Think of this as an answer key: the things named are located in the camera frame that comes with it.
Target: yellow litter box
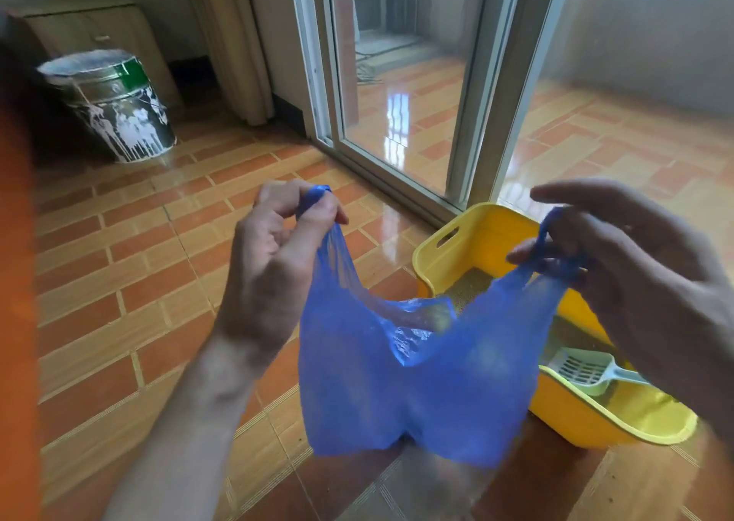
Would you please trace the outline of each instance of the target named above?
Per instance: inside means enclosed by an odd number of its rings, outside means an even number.
[[[501,277],[512,269],[507,252],[537,237],[538,223],[497,204],[477,204],[446,224],[413,254],[418,296],[433,297],[476,267]],[[580,294],[569,290],[558,309],[564,320],[611,345]],[[631,442],[673,445],[696,428],[693,412],[651,386],[618,384],[602,406],[559,374],[539,366],[530,410],[580,448],[606,448]]]

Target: curtain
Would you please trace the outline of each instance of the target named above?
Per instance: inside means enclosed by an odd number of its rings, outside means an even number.
[[[273,101],[250,0],[192,3],[227,103],[247,124],[265,124]]]

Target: paint bucket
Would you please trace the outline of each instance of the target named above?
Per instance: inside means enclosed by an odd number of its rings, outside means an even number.
[[[38,71],[118,162],[148,160],[176,143],[165,107],[134,55],[97,49],[44,62]]]

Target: plastic bag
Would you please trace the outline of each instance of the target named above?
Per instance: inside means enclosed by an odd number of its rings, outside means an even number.
[[[325,190],[311,189],[301,212]],[[335,224],[318,249],[300,328],[301,405],[314,452],[385,449],[408,433],[447,459],[496,466],[526,416],[547,331],[578,269],[564,259],[552,275],[534,277],[546,263],[547,221],[531,259],[459,317],[447,297],[396,302],[369,293]]]

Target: black baseboard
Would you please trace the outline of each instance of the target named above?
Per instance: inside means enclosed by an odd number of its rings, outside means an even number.
[[[211,61],[206,55],[171,61],[168,63],[168,68],[179,88],[208,83],[216,85],[214,68],[211,66]]]
[[[303,122],[303,111],[291,102],[281,98],[277,93],[273,94],[273,106],[275,115],[299,135],[306,138],[306,124]]]

